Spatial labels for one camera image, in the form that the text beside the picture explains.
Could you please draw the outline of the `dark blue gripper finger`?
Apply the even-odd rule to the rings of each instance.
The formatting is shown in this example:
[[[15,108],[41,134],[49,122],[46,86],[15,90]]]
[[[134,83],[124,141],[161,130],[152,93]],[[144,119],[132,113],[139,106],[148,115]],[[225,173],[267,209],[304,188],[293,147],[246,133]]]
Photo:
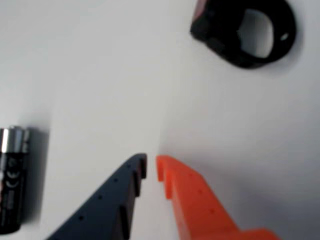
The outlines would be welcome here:
[[[128,240],[135,200],[146,177],[147,155],[131,156],[49,239]]]

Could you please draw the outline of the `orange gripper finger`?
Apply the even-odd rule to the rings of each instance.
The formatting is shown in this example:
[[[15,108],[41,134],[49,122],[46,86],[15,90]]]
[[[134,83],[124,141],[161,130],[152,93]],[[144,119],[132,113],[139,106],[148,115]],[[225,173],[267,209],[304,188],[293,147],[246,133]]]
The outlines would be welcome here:
[[[204,177],[181,161],[156,157],[157,176],[165,197],[172,201],[182,240],[276,240],[270,230],[241,230],[227,213]]]

